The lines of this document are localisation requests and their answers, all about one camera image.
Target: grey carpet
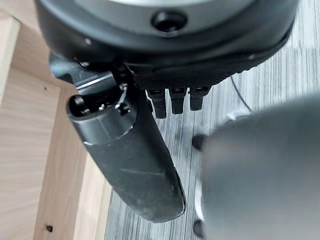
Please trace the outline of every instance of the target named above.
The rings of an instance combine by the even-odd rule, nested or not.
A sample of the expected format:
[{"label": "grey carpet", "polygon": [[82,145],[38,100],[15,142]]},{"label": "grey carpet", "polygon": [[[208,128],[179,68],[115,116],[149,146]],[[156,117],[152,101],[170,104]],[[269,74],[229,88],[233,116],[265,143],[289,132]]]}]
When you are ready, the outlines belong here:
[{"label": "grey carpet", "polygon": [[[288,44],[262,65],[234,76],[235,83],[254,110],[320,91],[320,1],[303,0]],[[195,240],[193,222],[195,183],[199,176],[201,154],[191,146],[197,133],[212,133],[230,113],[246,113],[230,79],[213,87],[204,99],[203,110],[192,112],[185,99],[184,114],[171,113],[157,120],[181,177],[187,199],[186,213],[170,222],[152,224],[135,215],[112,193],[106,240]]]}]

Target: black plastic housing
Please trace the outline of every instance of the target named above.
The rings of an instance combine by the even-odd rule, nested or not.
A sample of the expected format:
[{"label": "black plastic housing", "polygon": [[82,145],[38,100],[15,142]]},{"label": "black plastic housing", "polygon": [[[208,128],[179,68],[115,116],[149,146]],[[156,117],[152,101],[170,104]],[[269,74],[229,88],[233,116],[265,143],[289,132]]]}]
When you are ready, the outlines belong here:
[{"label": "black plastic housing", "polygon": [[183,188],[146,95],[131,91],[124,103],[130,109],[125,115],[110,106],[77,116],[71,98],[67,113],[97,166],[130,208],[154,223],[177,218],[186,208]]}]

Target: screw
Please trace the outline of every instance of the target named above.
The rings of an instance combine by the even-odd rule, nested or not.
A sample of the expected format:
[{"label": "screw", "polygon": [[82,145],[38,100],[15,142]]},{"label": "screw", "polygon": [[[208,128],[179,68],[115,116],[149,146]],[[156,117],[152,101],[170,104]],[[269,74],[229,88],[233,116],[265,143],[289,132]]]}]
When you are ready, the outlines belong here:
[{"label": "screw", "polygon": [[102,111],[102,110],[104,110],[105,109],[105,105],[104,104],[102,104],[100,107],[99,107],[99,111]]}]

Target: cable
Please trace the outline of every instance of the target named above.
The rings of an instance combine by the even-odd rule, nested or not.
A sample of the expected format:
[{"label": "cable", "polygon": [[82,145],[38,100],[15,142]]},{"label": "cable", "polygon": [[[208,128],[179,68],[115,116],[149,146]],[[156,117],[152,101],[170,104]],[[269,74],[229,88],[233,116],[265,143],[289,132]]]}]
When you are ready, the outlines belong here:
[{"label": "cable", "polygon": [[232,85],[236,91],[236,93],[238,94],[240,100],[243,102],[243,104],[246,106],[246,108],[251,112],[253,113],[254,111],[252,111],[252,109],[249,107],[249,105],[247,104],[247,102],[244,100],[244,98],[242,97],[241,93],[239,92],[239,89],[235,83],[235,80],[234,80],[234,77],[233,76],[230,76],[231,78],[231,82],[232,82]]}]

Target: wooden desk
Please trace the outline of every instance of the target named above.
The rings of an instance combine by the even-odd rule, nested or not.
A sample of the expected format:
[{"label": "wooden desk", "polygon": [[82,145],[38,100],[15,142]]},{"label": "wooden desk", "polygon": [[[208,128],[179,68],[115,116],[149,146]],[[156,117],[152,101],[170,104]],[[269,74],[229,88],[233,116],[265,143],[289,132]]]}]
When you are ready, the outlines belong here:
[{"label": "wooden desk", "polygon": [[[0,0],[0,239],[102,240],[111,186],[70,124],[32,0]],[[52,226],[52,232],[46,229]]]}]

